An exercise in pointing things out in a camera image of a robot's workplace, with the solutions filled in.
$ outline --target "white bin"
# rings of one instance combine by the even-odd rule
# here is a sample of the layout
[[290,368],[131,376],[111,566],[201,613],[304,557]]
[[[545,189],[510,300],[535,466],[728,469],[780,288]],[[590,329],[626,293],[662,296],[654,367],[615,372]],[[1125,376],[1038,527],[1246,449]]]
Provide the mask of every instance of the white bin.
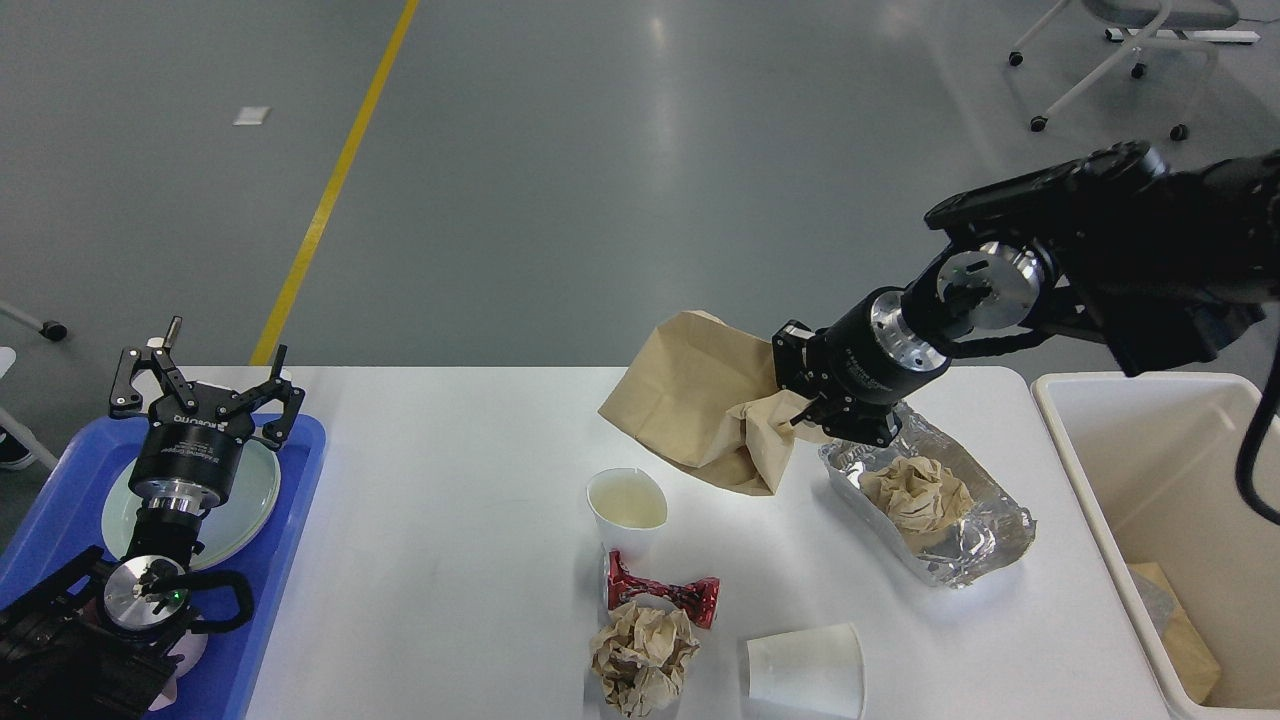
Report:
[[[1032,391],[1174,715],[1280,720],[1280,527],[1234,479],[1257,388],[1217,373],[1073,373]],[[1280,503],[1280,421],[1254,479]],[[1183,692],[1126,560],[1160,562],[1221,664],[1206,707]]]

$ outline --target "blue tray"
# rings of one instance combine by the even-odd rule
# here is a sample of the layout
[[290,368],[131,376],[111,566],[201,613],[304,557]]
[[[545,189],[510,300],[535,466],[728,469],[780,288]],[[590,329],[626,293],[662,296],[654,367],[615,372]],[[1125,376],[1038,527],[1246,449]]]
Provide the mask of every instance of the blue tray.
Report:
[[[255,415],[259,425],[278,416]],[[0,607],[86,547],[106,547],[101,529],[102,503],[116,475],[137,457],[146,430],[145,418],[100,418],[72,438],[58,469],[0,556]],[[253,619],[230,633],[210,635],[205,656],[178,680],[178,701],[148,714],[148,719],[239,720],[244,716],[320,479],[324,448],[324,427],[315,418],[300,415],[288,443],[278,454],[280,495],[270,519],[257,537],[218,565],[219,570],[238,570],[248,579],[256,606]],[[230,618],[236,612],[236,601],[227,591],[200,593],[196,606],[206,618]]]

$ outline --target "paper cup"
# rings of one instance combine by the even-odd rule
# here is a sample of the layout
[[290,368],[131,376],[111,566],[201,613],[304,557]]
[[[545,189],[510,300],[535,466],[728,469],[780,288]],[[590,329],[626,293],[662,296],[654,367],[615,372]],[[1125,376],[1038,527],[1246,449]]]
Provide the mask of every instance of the paper cup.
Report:
[[595,514],[600,544],[617,550],[622,560],[649,551],[658,530],[667,523],[667,497],[658,483],[636,468],[614,468],[591,477],[586,501]]
[[863,714],[863,651],[849,623],[746,641],[748,697],[841,717]]

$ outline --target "brown paper bag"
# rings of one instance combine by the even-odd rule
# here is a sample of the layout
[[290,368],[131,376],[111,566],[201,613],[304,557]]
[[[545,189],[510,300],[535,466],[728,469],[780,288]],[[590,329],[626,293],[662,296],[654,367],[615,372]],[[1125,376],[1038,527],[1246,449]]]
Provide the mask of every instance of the brown paper bag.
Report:
[[[716,487],[773,495],[804,397],[778,392],[769,343],[703,311],[658,325],[600,415],[659,457]],[[820,430],[800,428],[822,442]]]

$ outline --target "cable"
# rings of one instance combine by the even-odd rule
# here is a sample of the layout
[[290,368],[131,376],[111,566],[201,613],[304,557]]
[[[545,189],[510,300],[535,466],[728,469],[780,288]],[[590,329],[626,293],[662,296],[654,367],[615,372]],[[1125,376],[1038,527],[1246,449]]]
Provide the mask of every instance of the cable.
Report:
[[1240,454],[1235,457],[1235,487],[1240,491],[1240,497],[1254,512],[1280,525],[1280,511],[1258,497],[1258,491],[1253,487],[1253,465],[1258,460],[1258,451],[1262,448],[1262,441],[1267,438],[1267,430],[1277,409],[1280,409],[1280,341],[1276,342],[1276,355],[1271,360],[1271,373],[1262,389],[1262,398],[1258,400],[1258,409],[1249,420],[1248,429],[1244,430]]
[[938,351],[947,357],[956,360],[968,357],[995,357],[1007,355],[1019,350],[1029,350],[1053,337],[1053,333],[1042,331],[1029,331],[1025,333],[988,337],[982,340],[968,340],[965,342],[943,342],[937,346]]

